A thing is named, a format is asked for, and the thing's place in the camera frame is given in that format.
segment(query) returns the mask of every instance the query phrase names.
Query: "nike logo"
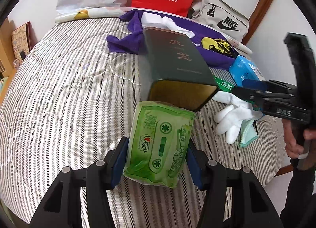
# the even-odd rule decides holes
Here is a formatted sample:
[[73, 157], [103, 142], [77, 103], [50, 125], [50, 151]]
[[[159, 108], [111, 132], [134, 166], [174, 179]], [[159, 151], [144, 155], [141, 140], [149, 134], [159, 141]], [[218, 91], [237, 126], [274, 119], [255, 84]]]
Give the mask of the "nike logo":
[[227, 17], [226, 19], [220, 21], [217, 26], [220, 29], [227, 29], [227, 30], [234, 30], [234, 31], [239, 31], [236, 29], [238, 26], [238, 23], [233, 21], [231, 18]]

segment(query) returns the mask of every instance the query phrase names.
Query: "blue package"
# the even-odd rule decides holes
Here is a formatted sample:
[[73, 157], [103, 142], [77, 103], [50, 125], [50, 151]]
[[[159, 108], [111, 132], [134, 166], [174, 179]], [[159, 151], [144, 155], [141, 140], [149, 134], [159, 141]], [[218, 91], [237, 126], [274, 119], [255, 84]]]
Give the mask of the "blue package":
[[238, 55], [233, 65], [230, 66], [229, 72], [239, 87], [242, 87], [244, 79], [265, 80], [255, 64], [240, 55]]

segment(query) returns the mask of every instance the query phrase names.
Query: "metal screw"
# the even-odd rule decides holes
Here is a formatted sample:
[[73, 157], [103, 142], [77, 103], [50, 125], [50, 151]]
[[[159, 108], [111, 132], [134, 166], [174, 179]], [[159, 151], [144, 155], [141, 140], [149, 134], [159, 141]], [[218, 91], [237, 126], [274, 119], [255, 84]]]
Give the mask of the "metal screw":
[[216, 166], [217, 165], [217, 162], [215, 160], [209, 160], [207, 162], [210, 166]]
[[98, 160], [95, 164], [97, 166], [103, 166], [105, 164], [105, 162], [104, 162], [104, 160]]
[[242, 170], [243, 170], [245, 173], [247, 173], [247, 174], [249, 174], [249, 173], [251, 172], [250, 168], [247, 167], [247, 166], [244, 166], [244, 167], [242, 168]]
[[70, 171], [70, 167], [66, 166], [62, 169], [62, 172], [67, 174]]

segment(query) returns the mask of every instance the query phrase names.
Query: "bed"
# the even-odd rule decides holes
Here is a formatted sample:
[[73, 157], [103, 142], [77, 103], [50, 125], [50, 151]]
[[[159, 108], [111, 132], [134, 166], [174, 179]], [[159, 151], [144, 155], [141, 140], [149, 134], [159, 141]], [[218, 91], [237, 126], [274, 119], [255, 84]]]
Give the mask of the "bed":
[[[108, 35], [129, 33], [118, 18], [59, 23], [19, 68], [0, 108], [0, 198], [25, 222], [63, 167], [88, 167], [129, 136], [141, 71], [137, 55], [112, 53], [106, 41]], [[211, 70], [234, 83], [228, 71]], [[225, 167], [250, 167], [265, 186], [285, 157], [281, 121], [258, 122], [259, 139], [240, 149], [214, 133], [212, 117], [223, 108], [210, 100], [196, 113], [192, 140]], [[108, 191], [116, 227], [196, 227], [204, 197], [186, 165], [174, 190], [122, 177]], [[228, 188], [225, 218], [231, 197]], [[88, 227], [84, 189], [81, 203], [83, 227]]]

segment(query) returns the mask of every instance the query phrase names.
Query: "green tissue pack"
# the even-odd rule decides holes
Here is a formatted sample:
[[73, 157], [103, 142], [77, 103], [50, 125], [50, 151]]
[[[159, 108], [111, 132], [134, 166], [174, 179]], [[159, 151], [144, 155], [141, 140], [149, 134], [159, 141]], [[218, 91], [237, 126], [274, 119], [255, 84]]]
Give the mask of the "green tissue pack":
[[142, 184], [175, 188], [182, 172], [194, 112], [158, 102], [139, 102], [124, 176]]

